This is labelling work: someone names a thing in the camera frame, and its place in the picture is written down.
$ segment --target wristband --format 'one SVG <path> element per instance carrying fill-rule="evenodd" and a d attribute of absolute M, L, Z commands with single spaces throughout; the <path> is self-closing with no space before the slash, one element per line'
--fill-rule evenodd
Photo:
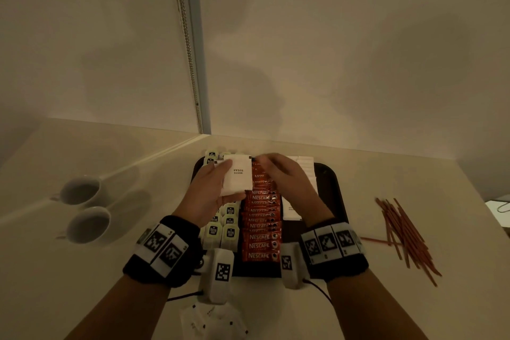
<path fill-rule="evenodd" d="M 137 248 L 122 269 L 141 283 L 184 285 L 202 258 L 200 228 L 178 216 L 165 216 L 137 241 Z"/>
<path fill-rule="evenodd" d="M 326 282 L 357 276 L 368 269 L 365 248 L 346 222 L 333 218 L 301 234 L 299 242 L 310 274 Z"/>

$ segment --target white table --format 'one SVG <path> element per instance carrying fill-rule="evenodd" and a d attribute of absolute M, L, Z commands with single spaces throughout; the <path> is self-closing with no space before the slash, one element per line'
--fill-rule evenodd
<path fill-rule="evenodd" d="M 506 338 L 510 240 L 454 161 L 58 120 L 0 169 L 0 337 L 64 337 L 119 278 L 145 226 L 175 209 L 206 149 L 315 157 L 335 171 L 359 235 L 385 238 L 374 198 L 396 197 L 443 278 L 435 288 L 393 248 L 366 243 L 373 272 L 431 339 Z M 76 210 L 46 197 L 78 174 L 101 175 L 119 197 L 112 214 L 125 234 L 110 246 L 55 239 Z M 193 278 L 171 295 L 197 285 Z M 181 338 L 179 309 L 192 302 L 168 303 L 154 338 Z M 311 286 L 234 278 L 232 302 L 251 338 L 342 338 L 333 308 Z"/>

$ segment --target pile of stir sticks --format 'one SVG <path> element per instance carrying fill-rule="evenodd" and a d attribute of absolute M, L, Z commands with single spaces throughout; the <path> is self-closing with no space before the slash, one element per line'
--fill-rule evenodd
<path fill-rule="evenodd" d="M 437 286 L 432 273 L 442 277 L 442 274 L 437 271 L 436 267 L 432 263 L 432 256 L 428 252 L 428 247 L 425 245 L 425 240 L 416 229 L 415 225 L 411 222 L 404 209 L 400 206 L 399 202 L 393 199 L 397 204 L 397 208 L 391 204 L 388 200 L 379 200 L 375 198 L 375 201 L 382 209 L 382 214 L 386 221 L 386 241 L 375 240 L 372 238 L 361 237 L 363 240 L 370 240 L 380 243 L 388 244 L 389 246 L 394 245 L 397 250 L 398 257 L 402 260 L 399 246 L 403 251 L 403 259 L 408 268 L 411 268 L 409 258 L 413 261 L 414 265 L 420 269 L 422 268 L 430 281 Z"/>

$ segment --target person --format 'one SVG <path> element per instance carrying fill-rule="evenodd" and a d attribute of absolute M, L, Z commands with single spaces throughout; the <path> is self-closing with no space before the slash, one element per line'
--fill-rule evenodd
<path fill-rule="evenodd" d="M 298 163 L 277 153 L 256 160 L 307 227 L 333 218 Z M 232 161 L 227 160 L 217 167 L 202 167 L 173 215 L 202 227 L 220 206 L 244 199 L 245 194 L 220 196 L 223 178 L 231 166 Z M 427 339 L 370 269 L 331 279 L 327 286 L 347 340 Z M 141 283 L 124 274 L 66 339 L 150 339 L 169 292 L 164 283 Z"/>

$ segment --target wire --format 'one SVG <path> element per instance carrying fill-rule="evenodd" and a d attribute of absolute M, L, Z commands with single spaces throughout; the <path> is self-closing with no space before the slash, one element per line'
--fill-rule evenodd
<path fill-rule="evenodd" d="M 172 297 L 172 298 L 169 298 L 168 300 L 166 300 L 166 302 L 174 301 L 174 300 L 180 300 L 181 298 L 192 297 L 192 296 L 203 296 L 203 291 L 198 291 L 198 292 L 195 292 L 195 293 L 188 293 L 186 295 Z"/>
<path fill-rule="evenodd" d="M 508 204 L 510 204 L 510 202 L 506 202 L 505 204 L 502 204 L 500 207 L 496 208 L 496 211 L 497 211 L 497 212 L 499 212 L 499 213 L 501 213 L 501 214 L 504 214 L 504 213 L 509 212 L 509 211 L 510 211 L 510 209 L 507 209 L 507 210 L 505 210 L 505 211 L 500 211 L 500 210 L 499 210 L 501 207 L 505 207 L 505 206 L 507 206 Z"/>
<path fill-rule="evenodd" d="M 331 301 L 331 298 L 329 298 L 329 296 L 321 289 L 319 288 L 317 285 L 315 285 L 313 282 L 303 278 L 303 282 L 304 283 L 309 283 L 310 285 L 314 285 L 323 295 L 324 297 L 326 297 L 328 299 L 328 301 L 331 303 L 331 305 L 333 305 L 333 302 Z"/>

